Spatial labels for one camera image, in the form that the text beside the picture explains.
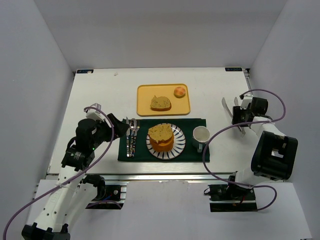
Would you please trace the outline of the metal kitchen tongs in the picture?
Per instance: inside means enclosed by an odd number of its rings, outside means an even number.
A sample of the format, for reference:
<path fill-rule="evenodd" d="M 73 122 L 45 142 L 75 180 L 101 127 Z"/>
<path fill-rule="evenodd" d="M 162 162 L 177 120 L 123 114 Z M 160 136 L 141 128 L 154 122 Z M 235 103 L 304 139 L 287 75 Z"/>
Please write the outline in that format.
<path fill-rule="evenodd" d="M 230 118 L 233 119 L 233 114 L 232 114 L 232 112 L 230 111 L 230 109 L 229 109 L 229 107 L 228 107 L 228 105 L 227 105 L 227 102 L 226 102 L 226 100 L 225 100 L 224 97 L 223 97 L 222 100 L 221 100 L 221 104 L 222 104 L 223 108 L 226 110 L 226 112 L 228 113 L 228 115 L 230 116 Z M 238 126 L 237 128 L 238 128 L 238 130 L 240 131 L 241 137 L 244 137 L 245 134 L 246 134 L 244 128 L 241 127 L 241 126 Z"/>

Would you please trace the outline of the seeded bread slice top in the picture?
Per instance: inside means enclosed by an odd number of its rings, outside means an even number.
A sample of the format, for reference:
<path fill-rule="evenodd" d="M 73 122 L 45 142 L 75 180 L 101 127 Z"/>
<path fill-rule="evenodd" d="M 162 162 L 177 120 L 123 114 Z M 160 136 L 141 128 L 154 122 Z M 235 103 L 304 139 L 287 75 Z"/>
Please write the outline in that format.
<path fill-rule="evenodd" d="M 147 134 L 157 144 L 168 142 L 173 137 L 171 125 L 168 123 L 158 124 L 149 128 Z"/>

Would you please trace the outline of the round orange bread loaf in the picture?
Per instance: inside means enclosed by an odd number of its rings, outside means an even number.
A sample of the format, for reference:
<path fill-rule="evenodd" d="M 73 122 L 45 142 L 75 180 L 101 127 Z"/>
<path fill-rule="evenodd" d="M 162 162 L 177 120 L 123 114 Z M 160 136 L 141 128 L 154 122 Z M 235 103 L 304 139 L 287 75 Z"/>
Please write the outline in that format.
<path fill-rule="evenodd" d="M 172 150 L 174 146 L 174 136 L 172 136 L 168 141 L 165 142 L 155 142 L 152 138 L 149 139 L 152 148 L 156 152 L 168 152 Z"/>

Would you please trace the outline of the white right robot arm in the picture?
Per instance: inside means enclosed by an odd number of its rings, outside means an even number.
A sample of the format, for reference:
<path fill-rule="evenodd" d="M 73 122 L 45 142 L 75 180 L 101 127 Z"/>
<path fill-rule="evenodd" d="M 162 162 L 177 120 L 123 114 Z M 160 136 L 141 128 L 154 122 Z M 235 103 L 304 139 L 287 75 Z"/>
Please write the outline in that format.
<path fill-rule="evenodd" d="M 242 103 L 234 99 L 229 113 L 232 124 L 244 123 L 237 127 L 242 135 L 248 127 L 259 138 L 250 167 L 236 171 L 228 178 L 243 189 L 251 189 L 267 180 L 288 180 L 293 172 L 298 140 L 278 130 L 272 118 L 266 115 L 268 106 L 264 98 L 245 96 Z"/>

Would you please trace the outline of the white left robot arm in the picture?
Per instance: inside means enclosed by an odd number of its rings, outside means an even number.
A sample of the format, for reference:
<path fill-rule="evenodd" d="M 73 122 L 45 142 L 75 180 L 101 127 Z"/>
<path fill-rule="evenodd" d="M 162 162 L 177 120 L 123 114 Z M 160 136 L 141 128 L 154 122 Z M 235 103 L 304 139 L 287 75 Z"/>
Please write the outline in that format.
<path fill-rule="evenodd" d="M 97 164 L 95 150 L 124 136 L 129 125 L 112 113 L 105 114 L 97 103 L 84 109 L 75 136 L 68 142 L 61 168 L 48 200 L 33 224 L 22 229 L 25 240 L 69 240 L 70 230 L 93 200 L 104 202 L 105 180 L 86 172 Z"/>

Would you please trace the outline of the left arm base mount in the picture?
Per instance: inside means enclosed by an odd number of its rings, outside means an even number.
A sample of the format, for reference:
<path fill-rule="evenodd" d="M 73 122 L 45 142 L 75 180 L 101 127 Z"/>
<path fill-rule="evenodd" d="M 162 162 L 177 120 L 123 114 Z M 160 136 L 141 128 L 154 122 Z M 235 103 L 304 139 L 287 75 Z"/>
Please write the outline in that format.
<path fill-rule="evenodd" d="M 87 175 L 80 181 L 79 187 L 93 187 L 93 192 L 96 193 L 86 209 L 120 210 L 124 205 L 125 199 L 121 197 L 123 186 L 108 184 L 100 175 Z"/>

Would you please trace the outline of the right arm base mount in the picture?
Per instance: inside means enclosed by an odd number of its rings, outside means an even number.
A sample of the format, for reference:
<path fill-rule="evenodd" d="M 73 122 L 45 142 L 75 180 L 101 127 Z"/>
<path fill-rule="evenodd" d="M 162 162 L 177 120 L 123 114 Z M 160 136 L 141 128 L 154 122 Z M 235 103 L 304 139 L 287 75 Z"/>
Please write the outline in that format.
<path fill-rule="evenodd" d="M 210 184 L 203 191 L 209 196 L 212 213 L 256 212 L 258 210 L 256 195 L 252 188 L 236 184 Z"/>

